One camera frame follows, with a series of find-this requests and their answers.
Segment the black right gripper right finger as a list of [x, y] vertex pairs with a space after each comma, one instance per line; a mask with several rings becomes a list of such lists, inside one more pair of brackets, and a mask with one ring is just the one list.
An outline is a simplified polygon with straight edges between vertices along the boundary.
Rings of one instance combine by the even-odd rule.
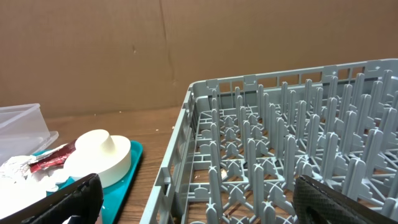
[[296, 178], [293, 207], [300, 224], [397, 224], [307, 175]]

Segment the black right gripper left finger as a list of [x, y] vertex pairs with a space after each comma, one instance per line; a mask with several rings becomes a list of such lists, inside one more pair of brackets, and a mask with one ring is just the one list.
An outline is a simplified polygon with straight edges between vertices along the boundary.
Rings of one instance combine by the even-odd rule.
[[89, 174], [36, 203], [1, 219], [1, 223], [46, 224], [72, 223], [95, 224], [104, 201], [104, 193], [98, 174]]

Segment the red snack wrapper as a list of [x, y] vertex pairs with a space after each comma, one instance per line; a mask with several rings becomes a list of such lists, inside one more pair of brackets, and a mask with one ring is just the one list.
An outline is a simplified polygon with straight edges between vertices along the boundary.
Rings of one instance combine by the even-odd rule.
[[66, 159], [76, 150], [76, 140], [62, 146], [60, 149], [54, 149], [53, 152], [47, 151], [47, 154], [41, 154], [37, 162], [29, 165], [30, 172], [34, 173], [42, 169], [63, 165]]

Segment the large pink plate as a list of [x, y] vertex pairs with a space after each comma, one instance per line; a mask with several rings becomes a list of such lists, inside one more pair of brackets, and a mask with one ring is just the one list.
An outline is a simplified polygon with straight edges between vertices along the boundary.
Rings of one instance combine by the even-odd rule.
[[42, 200], [46, 196], [45, 189], [35, 184], [1, 185], [1, 219]]

